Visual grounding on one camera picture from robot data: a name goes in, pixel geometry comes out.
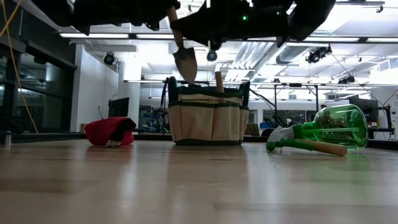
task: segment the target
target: cable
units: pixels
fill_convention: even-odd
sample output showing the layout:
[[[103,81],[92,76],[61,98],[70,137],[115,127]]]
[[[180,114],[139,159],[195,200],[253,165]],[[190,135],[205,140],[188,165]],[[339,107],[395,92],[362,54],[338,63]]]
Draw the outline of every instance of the cable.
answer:
[[[347,73],[349,73],[349,71],[347,71],[347,69],[344,67],[344,65],[342,65],[341,63],[340,63],[340,61],[336,58],[336,56],[333,54],[333,53],[331,53],[331,55],[336,59],[336,61],[341,65],[341,67],[347,72]],[[362,86],[362,84],[360,84],[360,82],[359,81],[357,81],[357,79],[355,79],[354,78],[354,80],[367,92],[367,93],[369,93],[369,95],[371,95],[378,103],[380,103],[380,105],[382,105],[382,107],[384,107],[384,105],[395,95],[395,93],[398,91],[398,90],[396,90],[391,96],[390,96],[390,98],[388,98],[388,100],[385,102],[385,103],[381,103],[369,90],[367,90],[365,87],[363,87]],[[393,123],[391,123],[391,126],[392,126],[392,128],[394,128],[394,140],[396,139],[396,130],[395,130],[395,128],[396,127],[394,127],[394,124]]]
[[[14,9],[14,12],[13,12],[12,15],[10,16],[10,19],[7,21],[6,5],[5,5],[4,0],[2,0],[2,11],[3,11],[3,14],[4,14],[4,20],[6,21],[6,26],[5,26],[5,28],[3,28],[2,32],[0,33],[0,36],[2,36],[4,30],[7,30],[8,44],[10,45],[10,52],[11,52],[12,65],[14,66],[15,76],[16,76],[17,81],[18,81],[18,87],[19,87],[19,89],[21,90],[22,100],[24,101],[27,114],[28,114],[28,116],[29,116],[30,121],[31,121],[32,124],[33,124],[33,127],[34,127],[34,129],[35,129],[35,132],[36,132],[36,133],[39,133],[39,131],[37,130],[35,121],[33,120],[33,117],[32,117],[32,115],[31,115],[31,113],[30,113],[30,111],[29,111],[29,107],[28,107],[28,105],[27,105],[27,103],[26,103],[26,99],[25,99],[24,92],[22,91],[21,79],[19,78],[19,73],[18,73],[18,69],[17,69],[15,57],[14,57],[14,51],[13,51],[13,49],[12,49],[12,43],[11,43],[10,32],[9,32],[9,29],[8,29],[8,25],[9,25],[10,21],[12,20],[12,18],[14,17],[15,12],[17,11],[17,9],[18,9],[19,4],[21,3],[21,1],[22,1],[22,0],[19,0],[19,2],[17,3],[16,8]]]

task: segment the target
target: wooden floor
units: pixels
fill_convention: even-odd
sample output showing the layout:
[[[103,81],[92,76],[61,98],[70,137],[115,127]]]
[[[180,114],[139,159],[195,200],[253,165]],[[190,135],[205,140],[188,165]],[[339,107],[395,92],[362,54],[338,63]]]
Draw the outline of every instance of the wooden floor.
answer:
[[[16,144],[0,150],[0,223],[398,223],[398,154]]]

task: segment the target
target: garden tool bag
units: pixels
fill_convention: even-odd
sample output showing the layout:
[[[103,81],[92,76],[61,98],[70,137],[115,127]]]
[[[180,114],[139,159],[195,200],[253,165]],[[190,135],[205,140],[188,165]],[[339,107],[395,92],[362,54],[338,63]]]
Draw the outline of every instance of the garden tool bag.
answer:
[[[238,146],[242,144],[249,116],[250,83],[237,88],[189,85],[177,87],[174,77],[169,88],[169,124],[173,141],[181,146]]]

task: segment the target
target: ceiling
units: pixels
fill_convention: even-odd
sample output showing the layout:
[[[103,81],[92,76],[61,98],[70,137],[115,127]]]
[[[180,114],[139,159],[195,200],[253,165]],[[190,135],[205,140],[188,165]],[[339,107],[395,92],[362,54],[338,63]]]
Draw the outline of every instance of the ceiling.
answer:
[[[192,11],[195,12],[203,3],[202,0],[180,2],[182,6],[177,11],[178,17],[192,13],[188,10],[188,5],[191,5]],[[384,10],[381,13],[376,12],[379,6],[336,5],[326,22],[314,34],[397,37],[398,1],[384,0],[384,2]],[[23,1],[22,7],[59,32],[77,32],[71,27],[56,26],[30,0]],[[121,27],[93,26],[91,33],[153,33],[153,31],[145,26],[134,27],[130,24],[123,24]],[[171,34],[167,18],[161,21],[159,33]],[[94,52],[98,57],[115,49],[116,56],[120,60],[124,60],[129,51],[136,51],[141,59],[142,76],[146,80],[164,80],[171,75],[180,77],[172,56],[177,47],[171,40],[73,39],[71,41],[85,44],[86,50]],[[220,63],[223,65],[221,71],[225,82],[246,80],[271,82],[273,79],[279,78],[281,82],[287,83],[337,83],[339,78],[348,74],[346,72],[348,70],[355,75],[357,82],[374,83],[374,79],[370,80],[371,70],[377,70],[380,63],[398,57],[398,44],[331,44],[334,56],[328,55],[320,62],[309,65],[305,61],[308,52],[324,44],[285,44],[278,49],[272,42],[230,41],[224,43],[217,51],[217,61],[207,62],[208,49],[206,46],[192,41],[186,41],[185,45],[195,49],[199,70],[197,80],[201,81],[213,81],[212,74],[216,64]],[[277,57],[279,55],[287,55],[289,63],[278,64]]]

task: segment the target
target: green spray bottle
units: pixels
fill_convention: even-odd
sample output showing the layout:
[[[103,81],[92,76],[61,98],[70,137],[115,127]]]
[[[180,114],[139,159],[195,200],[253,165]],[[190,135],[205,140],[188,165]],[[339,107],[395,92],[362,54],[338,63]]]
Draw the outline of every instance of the green spray bottle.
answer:
[[[368,126],[365,115],[355,105],[339,105],[323,108],[313,122],[284,128],[271,133],[283,139],[306,139],[345,146],[348,150],[363,149],[368,143]]]

